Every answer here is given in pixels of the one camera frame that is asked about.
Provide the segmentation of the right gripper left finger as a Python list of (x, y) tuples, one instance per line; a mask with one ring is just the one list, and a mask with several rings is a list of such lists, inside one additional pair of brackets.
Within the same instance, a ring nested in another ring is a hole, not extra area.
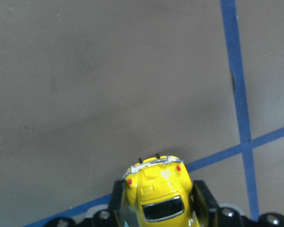
[(123, 227), (125, 225), (125, 183), (114, 182), (108, 206), (104, 209), (89, 209), (85, 218), (76, 223), (74, 219), (57, 217), (47, 221), (45, 227)]

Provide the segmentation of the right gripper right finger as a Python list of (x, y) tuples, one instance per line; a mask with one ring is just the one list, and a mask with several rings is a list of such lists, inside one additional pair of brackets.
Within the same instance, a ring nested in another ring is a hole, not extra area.
[(220, 206), (203, 180), (193, 181), (193, 210), (202, 227), (284, 227), (284, 215), (270, 212), (256, 221), (230, 205)]

